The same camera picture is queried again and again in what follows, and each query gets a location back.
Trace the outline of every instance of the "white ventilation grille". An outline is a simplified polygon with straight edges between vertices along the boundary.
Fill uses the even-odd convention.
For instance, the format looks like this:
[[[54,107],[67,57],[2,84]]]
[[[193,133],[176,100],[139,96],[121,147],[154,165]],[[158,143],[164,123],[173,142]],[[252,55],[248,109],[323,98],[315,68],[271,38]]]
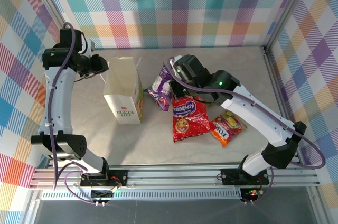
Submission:
[[[79,197],[89,199],[90,191],[74,191]],[[109,200],[193,200],[193,199],[240,199],[240,189],[190,189],[190,190],[119,190]],[[44,191],[41,200],[77,200],[68,191]]]

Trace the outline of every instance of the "plaid wall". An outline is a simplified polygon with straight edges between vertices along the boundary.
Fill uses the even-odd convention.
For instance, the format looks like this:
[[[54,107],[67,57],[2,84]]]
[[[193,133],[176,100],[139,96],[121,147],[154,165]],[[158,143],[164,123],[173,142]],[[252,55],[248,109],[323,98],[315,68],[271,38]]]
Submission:
[[[55,0],[98,48],[258,46],[286,1]]]
[[[59,30],[41,0],[0,0],[0,223],[17,223],[35,167],[44,112],[41,54]]]
[[[338,0],[300,0],[273,47],[288,112],[308,125],[327,165],[318,171],[338,221]],[[302,146],[308,164],[319,156]]]

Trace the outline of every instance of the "box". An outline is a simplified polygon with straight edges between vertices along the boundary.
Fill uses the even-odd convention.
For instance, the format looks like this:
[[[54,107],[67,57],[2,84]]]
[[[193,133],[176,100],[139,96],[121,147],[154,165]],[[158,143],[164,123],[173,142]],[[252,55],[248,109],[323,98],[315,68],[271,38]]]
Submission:
[[[104,97],[119,124],[141,123],[143,88],[132,58],[109,60]]]

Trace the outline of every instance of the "gray table surface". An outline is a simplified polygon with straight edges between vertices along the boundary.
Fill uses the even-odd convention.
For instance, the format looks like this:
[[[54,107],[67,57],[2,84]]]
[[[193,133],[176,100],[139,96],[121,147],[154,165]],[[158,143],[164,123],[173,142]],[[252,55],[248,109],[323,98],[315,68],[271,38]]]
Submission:
[[[98,50],[111,57],[133,57],[144,88],[158,75],[162,62],[176,55],[193,54],[210,72],[227,70],[260,101],[279,113],[268,71],[259,47]],[[267,144],[254,128],[248,128],[226,147],[211,134],[173,143],[173,112],[161,111],[145,94],[143,122],[119,125],[103,97],[104,82],[99,76],[74,84],[72,93],[73,133],[84,135],[95,154],[110,165],[186,164],[240,162]],[[209,120],[223,111],[216,105],[208,108]]]

